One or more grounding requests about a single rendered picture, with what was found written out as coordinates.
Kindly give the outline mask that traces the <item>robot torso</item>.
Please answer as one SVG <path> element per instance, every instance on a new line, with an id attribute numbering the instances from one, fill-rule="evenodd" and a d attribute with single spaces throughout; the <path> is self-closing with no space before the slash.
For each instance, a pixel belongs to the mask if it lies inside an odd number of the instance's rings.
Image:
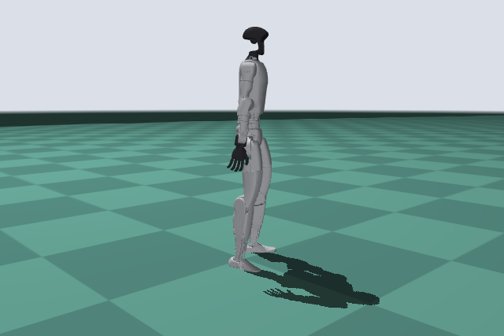
<path id="1" fill-rule="evenodd" d="M 250 56 L 251 58 L 252 56 Z M 261 145 L 262 141 L 262 130 L 259 128 L 259 120 L 260 117 L 254 117 L 254 114 L 263 114 L 264 108 L 265 108 L 265 97 L 266 97 L 266 91 L 267 91 L 267 85 L 268 85 L 268 74 L 265 65 L 257 61 L 256 57 L 252 57 L 250 60 L 245 60 L 242 61 L 244 62 L 253 62 L 257 66 L 257 73 L 256 76 L 254 77 L 253 81 L 253 86 L 252 86 L 252 91 L 249 94 L 249 98 L 251 98 L 254 101 L 254 108 L 249 111 L 250 116 L 252 118 L 249 118 L 249 131 L 247 133 L 247 136 L 253 136 L 254 141 L 259 142 Z M 239 86 L 240 86 L 240 67 L 239 66 Z"/>

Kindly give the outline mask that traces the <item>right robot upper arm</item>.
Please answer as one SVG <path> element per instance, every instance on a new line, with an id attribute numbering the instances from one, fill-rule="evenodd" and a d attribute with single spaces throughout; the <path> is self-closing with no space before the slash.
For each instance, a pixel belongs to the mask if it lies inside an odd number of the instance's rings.
<path id="1" fill-rule="evenodd" d="M 253 86 L 253 81 L 254 77 L 256 76 L 257 73 L 257 66 L 253 62 L 244 62 L 241 64 L 240 67 L 240 86 L 239 86 L 239 102 L 241 98 L 243 97 L 248 97 L 249 94 L 252 91 L 252 86 Z M 254 108 L 254 101 L 251 100 L 250 103 L 250 108 L 248 111 L 252 110 Z"/>

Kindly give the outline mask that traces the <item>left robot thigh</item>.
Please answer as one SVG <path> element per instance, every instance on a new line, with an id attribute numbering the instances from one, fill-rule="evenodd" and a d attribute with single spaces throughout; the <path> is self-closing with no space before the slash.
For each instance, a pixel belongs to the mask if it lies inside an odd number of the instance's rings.
<path id="1" fill-rule="evenodd" d="M 264 199 L 266 194 L 268 193 L 269 190 L 269 185 L 271 181 L 271 176 L 272 176 L 272 160 L 271 160 L 271 155 L 269 152 L 269 146 L 268 143 L 266 142 L 265 138 L 262 138 L 261 141 L 261 156 L 262 156 L 262 181 L 261 181 L 261 188 L 257 197 L 257 200 L 255 201 L 255 205 L 260 205 Z"/>

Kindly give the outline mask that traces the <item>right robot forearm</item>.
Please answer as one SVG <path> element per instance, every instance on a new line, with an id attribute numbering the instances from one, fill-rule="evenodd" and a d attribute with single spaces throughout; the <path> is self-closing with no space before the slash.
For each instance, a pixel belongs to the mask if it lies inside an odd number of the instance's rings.
<path id="1" fill-rule="evenodd" d="M 241 98 L 239 106 L 237 109 L 238 126 L 236 127 L 236 134 L 239 135 L 238 143 L 245 144 L 247 139 L 247 133 L 249 131 L 249 108 L 251 100 L 248 97 Z"/>

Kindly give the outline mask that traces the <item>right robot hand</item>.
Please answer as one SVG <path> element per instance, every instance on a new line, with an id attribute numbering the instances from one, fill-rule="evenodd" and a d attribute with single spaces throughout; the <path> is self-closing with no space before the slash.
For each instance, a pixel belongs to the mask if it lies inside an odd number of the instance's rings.
<path id="1" fill-rule="evenodd" d="M 234 161 L 234 164 L 231 168 L 231 170 L 233 170 L 236 166 L 237 161 L 238 161 L 235 172 L 237 172 L 238 170 L 239 171 L 243 170 L 244 160 L 246 160 L 246 165 L 248 165 L 248 163 L 249 163 L 248 156 L 246 155 L 246 150 L 244 149 L 244 147 L 246 146 L 246 143 L 245 144 L 238 143 L 238 138 L 239 138 L 239 135 L 237 134 L 235 137 L 236 148 L 233 150 L 232 158 L 230 160 L 229 165 L 227 166 L 227 168 L 230 168 L 232 166 L 233 161 Z M 234 158 L 235 158 L 235 160 L 234 160 Z M 240 161 L 241 161 L 241 167 L 239 169 Z"/>

